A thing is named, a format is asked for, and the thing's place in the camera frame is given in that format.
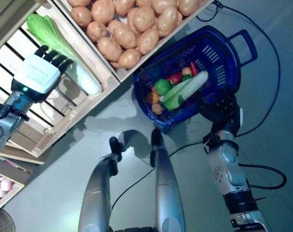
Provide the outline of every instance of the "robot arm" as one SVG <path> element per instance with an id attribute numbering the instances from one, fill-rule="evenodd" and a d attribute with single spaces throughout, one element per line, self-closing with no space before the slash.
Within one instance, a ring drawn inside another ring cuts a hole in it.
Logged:
<path id="1" fill-rule="evenodd" d="M 22 123 L 29 120 L 26 113 L 32 104 L 49 96 L 72 63 L 63 55 L 57 56 L 56 51 L 44 56 L 47 50 L 48 46 L 43 45 L 23 61 L 12 80 L 12 93 L 4 104 L 0 103 L 0 151 Z"/>
<path id="2" fill-rule="evenodd" d="M 202 99 L 198 102 L 201 114 L 213 122 L 211 133 L 203 142 L 209 147 L 208 161 L 214 183 L 223 195 L 232 226 L 239 228 L 236 232 L 271 232 L 238 165 L 239 146 L 234 137 L 241 126 L 242 111 L 231 89 L 221 90 L 215 97 L 212 104 Z"/>

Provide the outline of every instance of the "lime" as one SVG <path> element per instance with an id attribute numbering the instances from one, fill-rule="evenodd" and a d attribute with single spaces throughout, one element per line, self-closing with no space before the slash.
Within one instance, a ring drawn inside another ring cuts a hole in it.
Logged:
<path id="1" fill-rule="evenodd" d="M 154 85 L 155 92 L 157 92 L 160 96 L 164 96 L 171 89 L 171 85 L 169 81 L 165 79 L 159 79 Z"/>

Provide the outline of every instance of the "black cable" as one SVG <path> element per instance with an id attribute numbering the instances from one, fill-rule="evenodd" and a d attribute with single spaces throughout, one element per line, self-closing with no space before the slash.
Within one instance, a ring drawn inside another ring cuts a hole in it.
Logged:
<path id="1" fill-rule="evenodd" d="M 214 5 L 216 5 L 216 9 L 215 9 L 215 13 L 214 13 L 214 15 L 211 17 L 211 18 L 209 18 L 209 19 L 201 19 L 200 17 L 198 17 L 198 15 L 196 15 L 196 18 L 199 20 L 199 21 L 202 21 L 202 22 L 209 22 L 209 21 L 211 21 L 212 19 L 214 19 L 215 18 L 215 16 L 218 14 L 218 12 L 219 12 L 219 8 L 223 8 L 222 7 L 222 3 L 220 3 L 219 1 L 214 1 L 214 2 L 212 2 L 212 4 L 214 4 Z"/>
<path id="2" fill-rule="evenodd" d="M 279 184 L 279 185 L 277 185 L 277 186 L 268 187 L 268 186 L 259 186 L 259 185 L 250 185 L 250 184 L 248 184 L 248 186 L 250 188 L 275 190 L 275 189 L 280 189 L 280 188 L 284 187 L 286 185 L 286 183 L 287 183 L 287 177 L 286 177 L 286 175 L 283 172 L 281 172 L 280 170 L 278 170 L 278 169 L 275 169 L 275 168 L 272 168 L 272 167 L 269 167 L 269 166 L 264 166 L 264 165 L 256 165 L 256 164 L 243 164 L 243 163 L 239 163 L 239 166 L 241 166 L 241 167 L 249 167 L 249 168 L 263 168 L 263 169 L 268 169 L 268 170 L 271 170 L 273 172 L 276 172 L 277 174 L 281 175 L 282 178 L 283 178 L 282 183 Z"/>
<path id="3" fill-rule="evenodd" d="M 119 195 L 119 197 L 116 199 L 116 201 L 113 203 L 112 208 L 111 208 L 111 212 L 113 211 L 114 206 L 116 205 L 116 203 L 118 202 L 118 200 L 128 191 L 130 190 L 132 187 L 134 187 L 136 184 L 138 184 L 140 181 L 142 181 L 144 178 L 146 178 L 152 171 L 154 171 L 155 168 L 153 168 L 151 171 L 149 171 L 147 174 L 145 174 L 141 179 L 139 179 L 138 181 L 136 181 L 135 183 L 133 183 L 131 186 L 129 186 L 124 192 L 122 192 L 121 195 Z"/>
<path id="4" fill-rule="evenodd" d="M 11 109 L 11 106 L 7 105 L 5 110 L 3 111 L 3 113 L 0 116 L 0 120 L 8 116 L 10 109 Z"/>
<path id="5" fill-rule="evenodd" d="M 184 149 L 184 148 L 186 148 L 186 147 L 188 147 L 188 146 L 193 146 L 193 145 L 197 145 L 197 144 L 202 144 L 203 142 L 196 142 L 196 143 L 192 143 L 192 144 L 187 144 L 187 145 L 184 145 L 184 146 L 182 146 L 182 147 L 180 147 L 179 149 L 177 149 L 177 150 L 175 150 L 173 153 L 171 153 L 170 155 L 169 155 L 169 157 L 171 157 L 171 156 L 173 156 L 176 152 L 178 152 L 178 151 L 180 151 L 180 150 L 182 150 L 182 149 Z M 112 208 L 111 208 L 111 212 L 112 212 L 112 210 L 113 210 L 113 208 L 114 208 L 114 206 L 116 205 L 116 203 L 118 202 L 118 200 L 128 191 L 128 190 L 130 190 L 132 187 L 134 187 L 136 184 L 138 184 L 140 181 L 142 181 L 144 178 L 146 178 L 149 174 L 151 174 L 151 172 L 152 171 L 154 171 L 155 170 L 155 168 L 153 168 L 153 169 L 151 169 L 151 171 L 149 171 L 147 174 L 145 174 L 141 179 L 139 179 L 138 181 L 136 181 L 135 183 L 133 183 L 131 186 L 129 186 L 127 189 L 125 189 L 122 193 L 121 193 L 121 195 L 119 195 L 119 197 L 116 199 L 116 201 L 113 203 L 113 205 L 112 205 Z"/>
<path id="6" fill-rule="evenodd" d="M 226 8 L 228 10 L 231 10 L 233 12 L 236 12 L 242 16 L 244 16 L 246 19 L 248 19 L 265 37 L 266 39 L 270 42 L 275 54 L 276 54 L 276 57 L 277 57 L 277 62 L 278 62 L 278 82 L 277 82 L 277 87 L 276 87 L 276 94 L 273 98 L 273 101 L 271 103 L 271 106 L 269 107 L 267 113 L 265 114 L 265 116 L 263 117 L 263 119 L 261 120 L 261 122 L 259 124 L 257 124 L 257 126 L 255 126 L 254 128 L 252 128 L 251 130 L 247 131 L 247 132 L 244 132 L 244 133 L 241 133 L 241 134 L 238 134 L 236 137 L 240 137 L 240 136 L 243 136 L 243 135 L 246 135 L 246 134 L 249 134 L 251 133 L 252 131 L 256 130 L 257 128 L 259 128 L 263 122 L 266 120 L 266 118 L 268 117 L 268 115 L 270 114 L 276 100 L 277 100 L 277 97 L 278 97 L 278 91 L 279 91 L 279 87 L 280 87 L 280 82 L 281 82 L 281 63 L 280 63 L 280 58 L 278 56 L 278 51 L 275 47 L 275 45 L 273 44 L 273 42 L 271 41 L 271 39 L 269 38 L 269 36 L 263 31 L 263 29 L 261 29 L 261 27 L 259 27 L 250 17 L 248 17 L 247 15 L 245 15 L 244 13 L 238 11 L 238 10 L 235 10 L 231 7 L 228 7 L 228 6 L 225 6 L 223 4 L 221 4 L 221 7 L 222 8 Z"/>

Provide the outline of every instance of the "potato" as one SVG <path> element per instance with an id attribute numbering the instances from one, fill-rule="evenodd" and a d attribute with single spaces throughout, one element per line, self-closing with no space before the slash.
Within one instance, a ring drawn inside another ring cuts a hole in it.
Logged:
<path id="1" fill-rule="evenodd" d="M 72 8 L 71 17 L 79 26 L 83 28 L 86 28 L 92 21 L 92 13 L 84 6 Z"/>
<path id="2" fill-rule="evenodd" d="M 133 24 L 133 16 L 136 12 L 137 8 L 131 8 L 127 13 L 127 25 L 134 32 L 134 34 L 138 37 L 141 33 L 137 31 Z"/>
<path id="3" fill-rule="evenodd" d="M 117 28 L 117 27 L 127 27 L 127 25 L 121 21 L 116 20 L 116 19 L 112 20 L 108 25 L 108 28 L 109 28 L 109 31 L 111 34 L 113 34 L 114 28 Z"/>
<path id="4" fill-rule="evenodd" d="M 180 11 L 177 11 L 177 21 L 176 25 L 179 25 L 182 22 L 183 14 Z"/>
<path id="5" fill-rule="evenodd" d="M 109 32 L 103 23 L 93 21 L 87 27 L 87 35 L 91 41 L 96 42 L 102 37 L 109 37 Z"/>
<path id="6" fill-rule="evenodd" d="M 67 0 L 69 5 L 72 7 L 77 7 L 77 6 L 87 6 L 90 4 L 90 0 Z"/>
<path id="7" fill-rule="evenodd" d="M 155 22 L 155 13 L 152 7 L 143 6 L 136 10 L 133 15 L 133 24 L 137 31 L 144 32 L 152 28 Z"/>
<path id="8" fill-rule="evenodd" d="M 152 6 L 152 2 L 151 2 L 151 0 L 137 0 L 136 5 L 138 7 Z"/>
<path id="9" fill-rule="evenodd" d="M 136 36 L 128 27 L 114 28 L 112 34 L 118 44 L 126 49 L 137 46 Z"/>
<path id="10" fill-rule="evenodd" d="M 119 16 L 127 15 L 128 11 L 135 5 L 136 0 L 116 0 L 116 12 Z"/>
<path id="11" fill-rule="evenodd" d="M 138 39 L 138 49 L 141 54 L 146 54 L 153 50 L 158 40 L 160 39 L 160 34 L 156 29 L 148 29 L 141 34 Z"/>
<path id="12" fill-rule="evenodd" d="M 124 69 L 130 69 L 135 66 L 140 60 L 141 54 L 134 48 L 130 48 L 123 52 L 119 57 L 118 63 Z"/>
<path id="13" fill-rule="evenodd" d="M 111 37 L 100 38 L 97 48 L 107 60 L 112 62 L 117 62 L 123 52 L 121 46 Z"/>
<path id="14" fill-rule="evenodd" d="M 158 18 L 157 29 L 160 36 L 164 37 L 169 35 L 176 27 L 177 23 L 177 9 L 173 6 L 168 6 L 164 9 Z"/>
<path id="15" fill-rule="evenodd" d="M 107 24 L 114 19 L 115 12 L 112 0 L 97 0 L 92 7 L 93 18 L 103 24 Z"/>
<path id="16" fill-rule="evenodd" d="M 120 69 L 120 68 L 121 68 L 121 66 L 120 66 L 119 63 L 110 62 L 110 64 L 111 64 L 114 68 L 116 68 L 116 69 Z"/>
<path id="17" fill-rule="evenodd" d="M 184 16 L 189 16 L 198 9 L 200 0 L 180 0 L 179 11 Z"/>
<path id="18" fill-rule="evenodd" d="M 174 6 L 177 8 L 176 0 L 151 0 L 152 7 L 155 12 L 160 15 L 168 6 Z"/>

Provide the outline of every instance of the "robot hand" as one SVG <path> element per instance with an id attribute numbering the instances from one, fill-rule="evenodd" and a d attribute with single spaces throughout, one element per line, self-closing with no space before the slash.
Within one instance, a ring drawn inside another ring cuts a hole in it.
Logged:
<path id="1" fill-rule="evenodd" d="M 48 49 L 47 45 L 43 45 L 27 57 L 11 84 L 12 91 L 22 92 L 33 103 L 43 102 L 48 97 L 59 84 L 60 76 L 73 62 L 54 50 L 45 54 Z"/>
<path id="2" fill-rule="evenodd" d="M 56 51 L 45 54 L 47 50 L 48 46 L 43 45 L 23 61 L 12 80 L 12 93 L 4 104 L 0 103 L 0 151 L 22 123 L 29 120 L 26 113 L 32 104 L 49 96 L 73 62 L 63 55 L 57 56 Z"/>
<path id="3" fill-rule="evenodd" d="M 199 112 L 213 122 L 211 133 L 225 130 L 236 136 L 241 127 L 242 113 L 234 92 L 230 87 L 226 87 L 215 93 L 215 98 L 216 100 L 210 104 L 199 98 L 197 100 Z"/>

